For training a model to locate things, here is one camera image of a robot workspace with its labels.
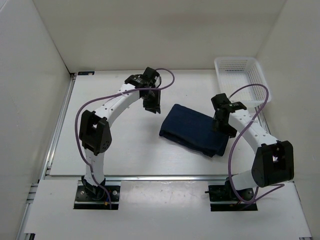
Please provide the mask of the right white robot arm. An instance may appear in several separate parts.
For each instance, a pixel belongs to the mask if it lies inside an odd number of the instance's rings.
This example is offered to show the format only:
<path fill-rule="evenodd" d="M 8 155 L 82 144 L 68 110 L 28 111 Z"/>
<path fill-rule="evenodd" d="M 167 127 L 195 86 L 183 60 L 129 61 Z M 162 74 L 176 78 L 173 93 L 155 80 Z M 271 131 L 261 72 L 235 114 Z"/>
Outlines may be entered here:
<path fill-rule="evenodd" d="M 231 102 L 225 93 L 211 98 L 215 110 L 213 129 L 226 134 L 236 142 L 244 138 L 255 157 L 250 170 L 229 174 L 224 193 L 230 200 L 250 202 L 255 194 L 245 196 L 244 190 L 264 188 L 294 178 L 294 148 L 288 141 L 270 135 L 254 120 L 241 102 Z"/>

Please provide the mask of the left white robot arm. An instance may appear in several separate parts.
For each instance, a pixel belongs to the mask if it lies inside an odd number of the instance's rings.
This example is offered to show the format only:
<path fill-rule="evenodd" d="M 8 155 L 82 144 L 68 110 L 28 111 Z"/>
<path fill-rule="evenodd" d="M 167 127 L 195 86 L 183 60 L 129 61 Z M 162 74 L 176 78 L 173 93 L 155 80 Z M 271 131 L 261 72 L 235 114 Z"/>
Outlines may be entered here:
<path fill-rule="evenodd" d="M 100 200 L 105 194 L 103 173 L 104 153 L 112 143 L 111 126 L 131 104 L 143 100 L 143 108 L 151 113 L 160 113 L 160 74 L 147 67 L 143 74 L 130 75 L 116 97 L 111 97 L 94 111 L 85 110 L 81 115 L 79 140 L 85 152 L 86 173 L 81 177 L 87 194 Z"/>

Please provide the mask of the dark blue denim trousers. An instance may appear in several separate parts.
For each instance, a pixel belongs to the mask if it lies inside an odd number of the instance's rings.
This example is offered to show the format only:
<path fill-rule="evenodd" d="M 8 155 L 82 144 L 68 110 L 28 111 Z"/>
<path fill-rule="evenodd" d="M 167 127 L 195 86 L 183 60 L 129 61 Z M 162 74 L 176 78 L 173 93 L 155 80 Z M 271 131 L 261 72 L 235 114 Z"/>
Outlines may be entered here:
<path fill-rule="evenodd" d="M 214 130 L 213 117 L 175 104 L 164 119 L 159 136 L 212 158 L 223 156 L 229 137 Z"/>

